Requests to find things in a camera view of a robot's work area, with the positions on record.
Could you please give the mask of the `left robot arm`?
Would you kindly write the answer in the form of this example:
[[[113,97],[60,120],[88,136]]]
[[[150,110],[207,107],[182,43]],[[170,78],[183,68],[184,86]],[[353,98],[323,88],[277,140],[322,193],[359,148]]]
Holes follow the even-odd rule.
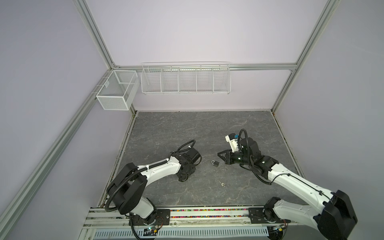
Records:
[[[121,215],[138,216],[144,224],[153,224],[161,216],[156,206],[143,193],[150,184],[170,175],[185,182],[196,171],[202,160],[191,140],[172,151],[161,161],[137,166],[126,164],[107,187],[106,212],[118,211]]]

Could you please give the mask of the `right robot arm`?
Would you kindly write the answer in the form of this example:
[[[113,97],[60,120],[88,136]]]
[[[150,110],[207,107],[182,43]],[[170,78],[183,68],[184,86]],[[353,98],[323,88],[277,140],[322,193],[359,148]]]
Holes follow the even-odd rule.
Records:
[[[305,205],[273,197],[265,205],[263,218],[269,222],[290,220],[318,230],[328,240],[346,240],[358,223],[350,197],[343,191],[322,188],[290,171],[276,159],[263,155],[245,129],[225,137],[229,150],[218,153],[225,164],[238,164],[266,185],[277,184]]]

